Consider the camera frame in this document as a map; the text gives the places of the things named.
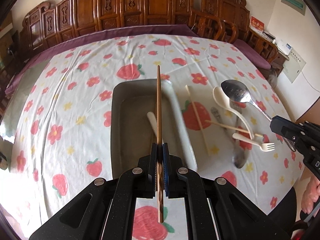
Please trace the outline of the right hand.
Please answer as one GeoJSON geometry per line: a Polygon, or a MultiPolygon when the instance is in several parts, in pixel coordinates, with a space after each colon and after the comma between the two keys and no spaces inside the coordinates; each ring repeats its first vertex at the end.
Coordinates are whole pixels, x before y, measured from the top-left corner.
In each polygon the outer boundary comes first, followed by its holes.
{"type": "Polygon", "coordinates": [[[312,175],[306,190],[303,193],[301,201],[301,209],[308,215],[313,210],[313,204],[319,199],[319,180],[312,175]]]}

